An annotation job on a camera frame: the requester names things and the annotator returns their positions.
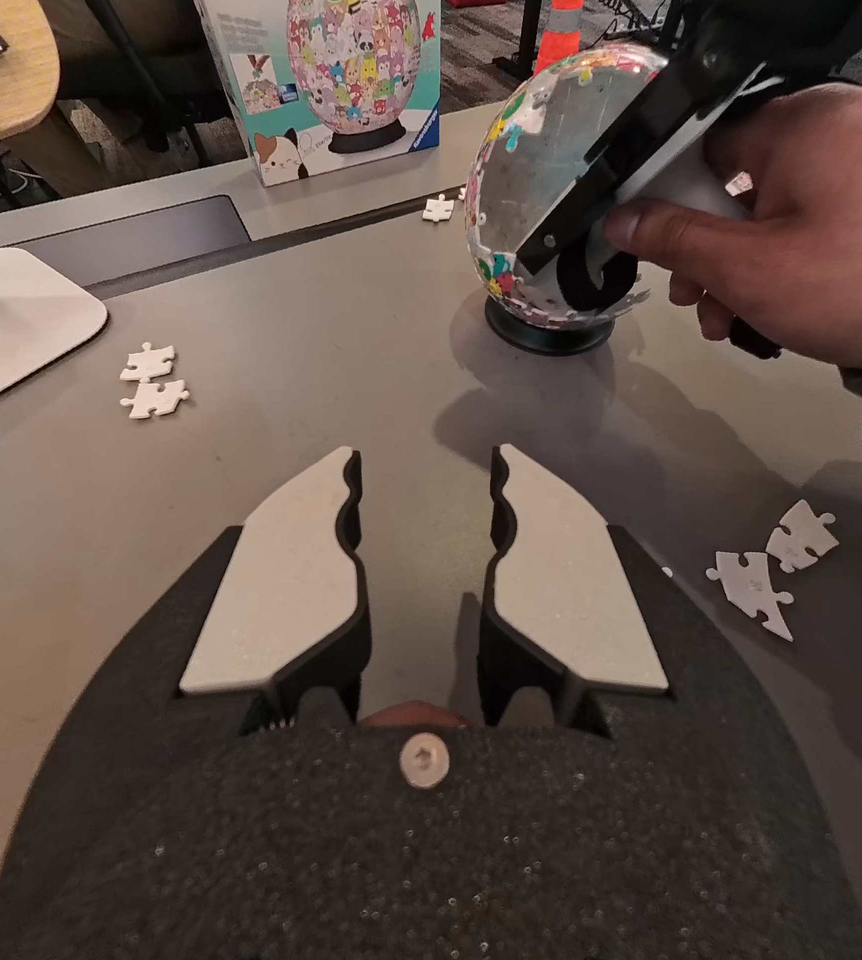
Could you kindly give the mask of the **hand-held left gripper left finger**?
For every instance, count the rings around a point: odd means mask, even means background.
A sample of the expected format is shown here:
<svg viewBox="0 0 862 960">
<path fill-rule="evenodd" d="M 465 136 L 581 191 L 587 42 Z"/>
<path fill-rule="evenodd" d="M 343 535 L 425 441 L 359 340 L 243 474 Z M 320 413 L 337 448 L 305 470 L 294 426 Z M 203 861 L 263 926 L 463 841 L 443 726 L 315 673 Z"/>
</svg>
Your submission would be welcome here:
<svg viewBox="0 0 862 960">
<path fill-rule="evenodd" d="M 338 447 L 246 518 L 179 682 L 186 696 L 343 690 L 371 653 L 361 454 Z"/>
</svg>

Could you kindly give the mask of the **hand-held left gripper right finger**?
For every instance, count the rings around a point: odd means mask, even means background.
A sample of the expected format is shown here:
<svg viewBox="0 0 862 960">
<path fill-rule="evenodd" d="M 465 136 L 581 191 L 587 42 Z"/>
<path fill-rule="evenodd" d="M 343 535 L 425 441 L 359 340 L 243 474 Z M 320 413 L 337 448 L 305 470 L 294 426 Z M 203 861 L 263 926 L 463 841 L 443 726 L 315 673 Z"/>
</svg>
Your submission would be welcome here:
<svg viewBox="0 0 862 960">
<path fill-rule="evenodd" d="M 492 450 L 481 654 L 511 685 L 662 696 L 669 681 L 604 516 L 511 444 Z"/>
</svg>

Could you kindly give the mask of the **black ball stand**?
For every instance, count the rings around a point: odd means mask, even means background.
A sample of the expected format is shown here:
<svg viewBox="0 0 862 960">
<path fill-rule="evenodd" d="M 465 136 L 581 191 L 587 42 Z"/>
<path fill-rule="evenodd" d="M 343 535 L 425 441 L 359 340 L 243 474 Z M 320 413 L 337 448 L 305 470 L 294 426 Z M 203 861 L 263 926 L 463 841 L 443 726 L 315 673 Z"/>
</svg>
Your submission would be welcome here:
<svg viewBox="0 0 862 960">
<path fill-rule="evenodd" d="M 489 297 L 485 302 L 489 328 L 506 344 L 528 354 L 568 357 L 598 349 L 613 334 L 616 319 L 596 319 L 589 325 L 567 328 L 536 326 L 513 315 Z"/>
</svg>

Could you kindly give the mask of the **colourful puzzle ball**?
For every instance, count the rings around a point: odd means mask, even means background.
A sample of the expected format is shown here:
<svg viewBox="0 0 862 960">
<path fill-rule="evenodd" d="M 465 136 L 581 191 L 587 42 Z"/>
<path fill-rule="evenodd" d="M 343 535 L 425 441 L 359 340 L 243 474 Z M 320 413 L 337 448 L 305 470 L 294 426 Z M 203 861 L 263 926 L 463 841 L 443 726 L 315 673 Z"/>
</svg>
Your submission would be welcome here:
<svg viewBox="0 0 862 960">
<path fill-rule="evenodd" d="M 584 156 L 665 67 L 667 57 L 630 41 L 569 55 L 523 83 L 502 106 L 474 160 L 464 197 L 466 242 L 480 282 L 509 315 L 539 329 L 579 330 L 612 319 L 609 304 L 579 308 L 519 264 L 518 248 L 581 176 Z"/>
</svg>

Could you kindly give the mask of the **teal puzzle box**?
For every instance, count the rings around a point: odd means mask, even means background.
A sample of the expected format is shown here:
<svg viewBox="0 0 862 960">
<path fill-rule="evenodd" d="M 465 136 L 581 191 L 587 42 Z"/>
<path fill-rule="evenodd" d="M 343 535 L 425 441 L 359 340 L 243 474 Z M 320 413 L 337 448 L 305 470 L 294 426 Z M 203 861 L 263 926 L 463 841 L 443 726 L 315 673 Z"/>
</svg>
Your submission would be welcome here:
<svg viewBox="0 0 862 960">
<path fill-rule="evenodd" d="M 437 148 L 439 1 L 196 1 L 265 188 Z"/>
</svg>

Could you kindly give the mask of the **person's right hand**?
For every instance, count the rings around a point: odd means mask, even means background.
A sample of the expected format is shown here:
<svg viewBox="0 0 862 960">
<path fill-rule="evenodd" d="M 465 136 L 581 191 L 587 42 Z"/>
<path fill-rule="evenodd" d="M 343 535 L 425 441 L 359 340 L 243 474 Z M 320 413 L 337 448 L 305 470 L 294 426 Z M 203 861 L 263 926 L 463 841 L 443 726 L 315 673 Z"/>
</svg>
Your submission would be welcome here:
<svg viewBox="0 0 862 960">
<path fill-rule="evenodd" d="M 778 346 L 862 370 L 862 87 L 765 103 L 705 141 L 723 178 L 749 174 L 751 216 L 730 221 L 638 198 L 612 210 L 612 246 L 671 273 L 676 306 L 727 340 L 739 318 Z"/>
</svg>

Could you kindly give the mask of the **orange plastic object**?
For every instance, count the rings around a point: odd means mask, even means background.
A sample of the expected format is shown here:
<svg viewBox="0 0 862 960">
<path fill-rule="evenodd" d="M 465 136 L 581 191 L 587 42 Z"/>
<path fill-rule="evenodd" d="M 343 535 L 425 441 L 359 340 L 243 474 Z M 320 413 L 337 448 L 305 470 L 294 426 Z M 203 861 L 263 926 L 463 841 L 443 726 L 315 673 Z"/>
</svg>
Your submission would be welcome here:
<svg viewBox="0 0 862 960">
<path fill-rule="evenodd" d="M 550 2 L 537 49 L 533 75 L 580 51 L 583 6 L 583 1 Z"/>
</svg>

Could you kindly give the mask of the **white sheet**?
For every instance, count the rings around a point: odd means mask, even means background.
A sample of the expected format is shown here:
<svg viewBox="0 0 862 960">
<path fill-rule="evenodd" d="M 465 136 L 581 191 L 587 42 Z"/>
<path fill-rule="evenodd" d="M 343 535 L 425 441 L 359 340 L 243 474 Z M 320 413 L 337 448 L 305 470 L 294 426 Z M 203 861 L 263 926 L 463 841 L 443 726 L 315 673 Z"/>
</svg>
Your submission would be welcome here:
<svg viewBox="0 0 862 960">
<path fill-rule="evenodd" d="M 0 248 L 0 394 L 92 340 L 108 311 L 32 253 Z"/>
</svg>

